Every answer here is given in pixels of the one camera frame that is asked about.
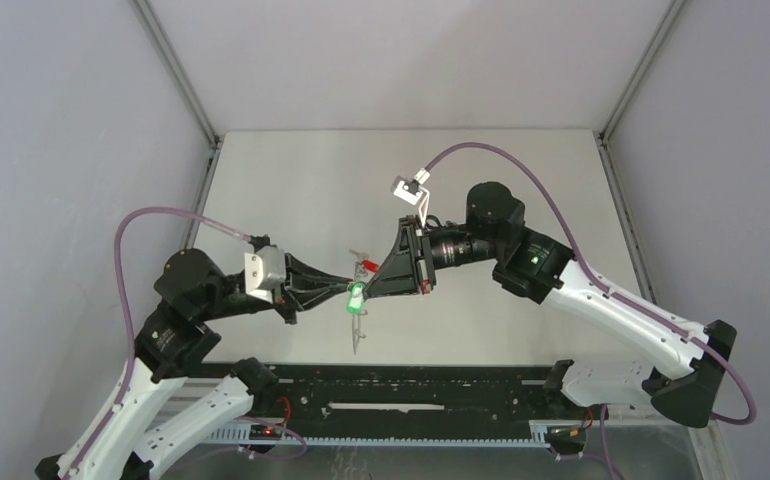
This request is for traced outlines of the metal disc keyring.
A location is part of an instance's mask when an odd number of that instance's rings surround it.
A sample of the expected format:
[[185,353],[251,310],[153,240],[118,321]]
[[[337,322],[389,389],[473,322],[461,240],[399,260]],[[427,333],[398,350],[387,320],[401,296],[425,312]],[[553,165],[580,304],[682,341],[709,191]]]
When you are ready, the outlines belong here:
[[[368,276],[368,272],[362,271],[355,265],[355,272],[353,282],[362,281],[365,283],[365,279]],[[363,315],[353,316],[351,315],[351,336],[352,336],[352,351],[356,355],[358,353],[359,344],[365,335],[362,331],[362,317],[367,314],[366,308]]]

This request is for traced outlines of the green capped key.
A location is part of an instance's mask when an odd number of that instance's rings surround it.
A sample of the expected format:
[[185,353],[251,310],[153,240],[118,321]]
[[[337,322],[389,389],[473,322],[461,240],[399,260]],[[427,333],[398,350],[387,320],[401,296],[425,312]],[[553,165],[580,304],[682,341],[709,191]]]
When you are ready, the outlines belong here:
[[365,286],[366,284],[362,281],[356,281],[349,285],[348,298],[345,306],[348,314],[358,316],[365,313]]

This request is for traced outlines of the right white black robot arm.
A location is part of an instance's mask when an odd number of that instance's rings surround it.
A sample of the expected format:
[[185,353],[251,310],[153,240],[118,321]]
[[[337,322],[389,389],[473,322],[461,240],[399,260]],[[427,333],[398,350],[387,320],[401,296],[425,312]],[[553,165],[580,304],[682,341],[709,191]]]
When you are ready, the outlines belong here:
[[546,411],[567,418],[580,407],[649,404],[690,428],[713,419],[713,407],[737,332],[721,320],[683,320],[586,270],[574,251],[528,228],[525,206],[498,182],[473,186],[463,224],[400,219],[395,243],[361,298],[423,295],[446,268],[494,261],[505,291],[568,312],[640,354],[638,360],[560,360],[542,392]]

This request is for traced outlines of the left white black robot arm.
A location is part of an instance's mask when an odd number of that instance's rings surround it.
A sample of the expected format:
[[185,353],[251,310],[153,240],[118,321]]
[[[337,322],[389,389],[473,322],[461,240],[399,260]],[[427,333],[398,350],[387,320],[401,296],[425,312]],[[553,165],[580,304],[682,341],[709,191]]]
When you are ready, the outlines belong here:
[[293,324],[298,313],[344,293],[351,279],[315,269],[275,246],[245,257],[226,275],[199,249],[171,256],[154,289],[161,301],[134,341],[105,407],[65,453],[42,459],[40,479],[158,479],[185,453],[231,420],[265,416],[278,378],[250,357],[235,363],[210,393],[163,424],[152,421],[186,381],[196,377],[221,337],[211,320],[266,310]]

